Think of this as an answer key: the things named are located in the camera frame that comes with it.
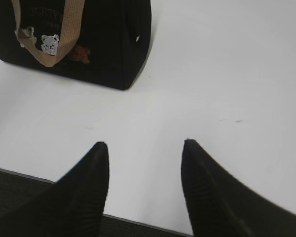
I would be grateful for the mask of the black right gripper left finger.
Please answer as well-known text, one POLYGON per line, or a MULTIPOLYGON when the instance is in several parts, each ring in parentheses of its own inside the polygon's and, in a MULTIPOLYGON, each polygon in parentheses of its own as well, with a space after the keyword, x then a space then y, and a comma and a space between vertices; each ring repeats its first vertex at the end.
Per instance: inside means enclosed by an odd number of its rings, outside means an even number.
POLYGON ((59 181, 0 218, 0 237, 96 237, 109 188, 109 153, 97 142, 59 181))

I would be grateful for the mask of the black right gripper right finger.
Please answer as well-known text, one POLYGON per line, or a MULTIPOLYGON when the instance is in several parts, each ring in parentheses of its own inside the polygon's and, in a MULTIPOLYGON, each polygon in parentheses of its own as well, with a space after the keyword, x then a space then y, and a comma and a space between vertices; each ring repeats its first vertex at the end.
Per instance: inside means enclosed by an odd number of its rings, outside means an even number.
POLYGON ((195 237, 296 237, 296 215, 263 198, 186 139, 182 188, 195 237))

